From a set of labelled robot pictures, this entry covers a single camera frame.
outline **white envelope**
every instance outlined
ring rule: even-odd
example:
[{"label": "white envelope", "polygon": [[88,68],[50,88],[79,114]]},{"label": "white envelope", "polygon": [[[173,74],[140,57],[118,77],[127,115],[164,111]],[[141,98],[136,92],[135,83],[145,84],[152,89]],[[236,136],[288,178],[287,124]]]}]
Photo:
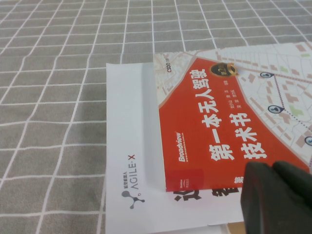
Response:
[{"label": "white envelope", "polygon": [[106,70],[106,234],[225,234],[216,225],[243,221],[241,189],[165,192],[153,64]]}]

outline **gray fabric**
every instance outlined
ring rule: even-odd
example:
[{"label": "gray fabric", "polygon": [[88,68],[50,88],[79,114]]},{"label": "gray fabric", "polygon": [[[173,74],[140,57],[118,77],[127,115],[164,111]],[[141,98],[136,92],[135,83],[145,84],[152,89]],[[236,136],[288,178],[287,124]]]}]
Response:
[{"label": "gray fabric", "polygon": [[107,62],[311,25],[310,0],[0,0],[0,232],[104,233]]}]

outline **gold badge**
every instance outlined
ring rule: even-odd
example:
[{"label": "gold badge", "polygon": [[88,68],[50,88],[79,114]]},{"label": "gold badge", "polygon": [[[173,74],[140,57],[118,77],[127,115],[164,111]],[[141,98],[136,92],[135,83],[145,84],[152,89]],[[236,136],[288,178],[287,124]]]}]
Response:
[{"label": "gold badge", "polygon": [[237,75],[237,69],[235,68],[234,63],[217,63],[210,68],[210,71],[219,77],[231,77]]}]

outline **black object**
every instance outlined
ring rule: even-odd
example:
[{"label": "black object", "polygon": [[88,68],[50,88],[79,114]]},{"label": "black object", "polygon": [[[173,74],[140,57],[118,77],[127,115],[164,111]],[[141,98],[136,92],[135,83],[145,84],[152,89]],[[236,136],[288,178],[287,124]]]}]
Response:
[{"label": "black object", "polygon": [[312,234],[312,175],[287,162],[247,163],[240,202],[247,234]]}]

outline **gray checkered tablecloth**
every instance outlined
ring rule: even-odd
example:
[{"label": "gray checkered tablecloth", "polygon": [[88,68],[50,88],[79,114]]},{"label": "gray checkered tablecloth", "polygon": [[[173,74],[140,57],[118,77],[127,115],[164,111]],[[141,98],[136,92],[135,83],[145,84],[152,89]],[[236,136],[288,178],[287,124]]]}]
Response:
[{"label": "gray checkered tablecloth", "polygon": [[311,25],[311,0],[0,0],[0,233],[105,232],[107,62]]}]

